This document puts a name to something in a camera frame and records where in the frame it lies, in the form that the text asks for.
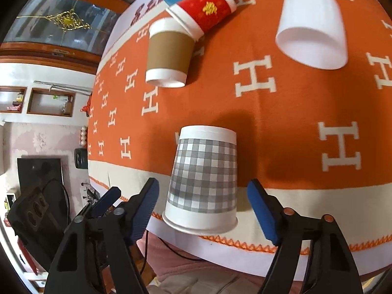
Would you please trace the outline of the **grey checkered paper cup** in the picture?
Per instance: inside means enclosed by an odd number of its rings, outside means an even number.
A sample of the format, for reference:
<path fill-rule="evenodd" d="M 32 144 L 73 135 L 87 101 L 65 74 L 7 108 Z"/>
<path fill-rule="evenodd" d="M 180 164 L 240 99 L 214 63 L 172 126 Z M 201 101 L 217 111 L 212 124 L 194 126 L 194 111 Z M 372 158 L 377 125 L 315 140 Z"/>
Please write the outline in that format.
<path fill-rule="evenodd" d="M 236 133 L 188 125 L 181 129 L 163 221 L 186 234 L 212 236 L 238 224 Z"/>

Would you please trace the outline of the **brown paper cup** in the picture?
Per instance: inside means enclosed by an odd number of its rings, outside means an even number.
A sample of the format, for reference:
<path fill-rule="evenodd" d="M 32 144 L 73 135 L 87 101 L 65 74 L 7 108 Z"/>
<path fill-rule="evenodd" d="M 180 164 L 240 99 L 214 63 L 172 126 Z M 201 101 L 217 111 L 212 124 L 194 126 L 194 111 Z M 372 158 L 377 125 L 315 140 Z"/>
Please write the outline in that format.
<path fill-rule="evenodd" d="M 163 88 L 185 86 L 194 47 L 194 39 L 174 18 L 153 22 L 149 27 L 146 83 Z"/>

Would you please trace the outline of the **red paper cup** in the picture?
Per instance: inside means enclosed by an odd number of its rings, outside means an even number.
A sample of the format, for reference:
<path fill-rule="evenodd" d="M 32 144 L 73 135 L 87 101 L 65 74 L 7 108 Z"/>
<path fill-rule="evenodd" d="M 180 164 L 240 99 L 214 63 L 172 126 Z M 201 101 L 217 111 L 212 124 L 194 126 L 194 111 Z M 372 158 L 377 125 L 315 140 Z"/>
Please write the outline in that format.
<path fill-rule="evenodd" d="M 235 11 L 234 0 L 181 0 L 167 8 L 194 41 Z"/>

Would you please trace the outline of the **white plastic cup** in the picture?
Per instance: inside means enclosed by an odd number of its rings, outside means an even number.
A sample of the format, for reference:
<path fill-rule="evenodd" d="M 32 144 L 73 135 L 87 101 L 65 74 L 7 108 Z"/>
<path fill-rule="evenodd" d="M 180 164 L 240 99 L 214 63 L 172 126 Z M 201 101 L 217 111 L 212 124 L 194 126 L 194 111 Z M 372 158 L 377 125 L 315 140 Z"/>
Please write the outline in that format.
<path fill-rule="evenodd" d="M 275 43 L 286 56 L 312 68 L 338 70 L 348 61 L 335 0 L 284 0 Z"/>

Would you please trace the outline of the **black television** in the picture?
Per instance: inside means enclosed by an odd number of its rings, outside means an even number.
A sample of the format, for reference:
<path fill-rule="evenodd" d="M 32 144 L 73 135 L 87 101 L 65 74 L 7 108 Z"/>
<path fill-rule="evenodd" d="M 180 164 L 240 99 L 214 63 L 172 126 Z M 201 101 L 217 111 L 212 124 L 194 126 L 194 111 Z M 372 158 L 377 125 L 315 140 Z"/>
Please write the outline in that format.
<path fill-rule="evenodd" d="M 65 197 L 59 158 L 18 158 L 17 172 L 21 194 L 38 186 L 43 188 L 45 198 L 60 200 Z"/>

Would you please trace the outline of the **orange H pattern blanket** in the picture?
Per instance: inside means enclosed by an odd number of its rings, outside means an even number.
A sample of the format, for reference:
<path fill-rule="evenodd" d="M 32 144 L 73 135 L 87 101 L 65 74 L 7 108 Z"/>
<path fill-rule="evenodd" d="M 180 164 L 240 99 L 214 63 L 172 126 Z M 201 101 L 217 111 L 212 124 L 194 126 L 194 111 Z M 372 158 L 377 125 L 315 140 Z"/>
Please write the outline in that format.
<path fill-rule="evenodd" d="M 335 0 L 348 61 L 319 70 L 282 54 L 283 0 L 235 0 L 236 13 L 195 48 L 187 86 L 145 83 L 148 11 L 102 59 L 90 109 L 88 172 L 129 197 L 148 177 L 167 192 L 175 134 L 237 134 L 239 194 L 257 178 L 305 216 L 329 213 L 354 252 L 391 243 L 391 18 L 377 0 Z"/>

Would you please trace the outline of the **wooden glass door cabinet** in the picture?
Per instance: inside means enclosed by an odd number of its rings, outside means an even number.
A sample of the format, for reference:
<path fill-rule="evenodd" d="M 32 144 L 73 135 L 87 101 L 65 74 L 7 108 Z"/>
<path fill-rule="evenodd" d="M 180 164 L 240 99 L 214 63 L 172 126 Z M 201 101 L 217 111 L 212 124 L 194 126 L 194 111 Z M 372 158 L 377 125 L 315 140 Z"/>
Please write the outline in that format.
<path fill-rule="evenodd" d="M 135 0 L 28 0 L 1 43 L 1 62 L 95 74 L 110 33 Z"/>

